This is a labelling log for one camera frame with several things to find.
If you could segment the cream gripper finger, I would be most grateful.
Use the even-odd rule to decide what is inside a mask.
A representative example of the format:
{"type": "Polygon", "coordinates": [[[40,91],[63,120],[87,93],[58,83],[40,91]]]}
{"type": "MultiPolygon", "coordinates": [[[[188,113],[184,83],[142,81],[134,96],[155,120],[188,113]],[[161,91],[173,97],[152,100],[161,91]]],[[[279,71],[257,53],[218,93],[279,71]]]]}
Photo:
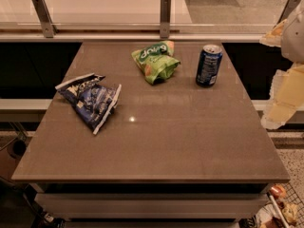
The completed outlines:
{"type": "Polygon", "coordinates": [[[287,71],[278,69],[269,95],[261,124],[266,129],[278,129],[304,105],[304,65],[292,64],[287,71]]]}
{"type": "Polygon", "coordinates": [[[264,34],[260,39],[259,42],[268,47],[281,47],[281,36],[282,31],[284,29],[285,23],[287,22],[286,19],[279,22],[271,31],[268,31],[264,34]]]}

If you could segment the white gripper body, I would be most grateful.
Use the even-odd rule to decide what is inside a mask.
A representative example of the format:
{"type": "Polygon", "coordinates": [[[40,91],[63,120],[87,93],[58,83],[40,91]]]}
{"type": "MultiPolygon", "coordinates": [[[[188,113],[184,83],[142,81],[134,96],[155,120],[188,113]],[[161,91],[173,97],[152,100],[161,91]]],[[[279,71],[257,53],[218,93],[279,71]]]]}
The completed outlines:
{"type": "Polygon", "coordinates": [[[304,0],[286,19],[281,35],[281,53],[294,63],[304,63],[304,0]]]}

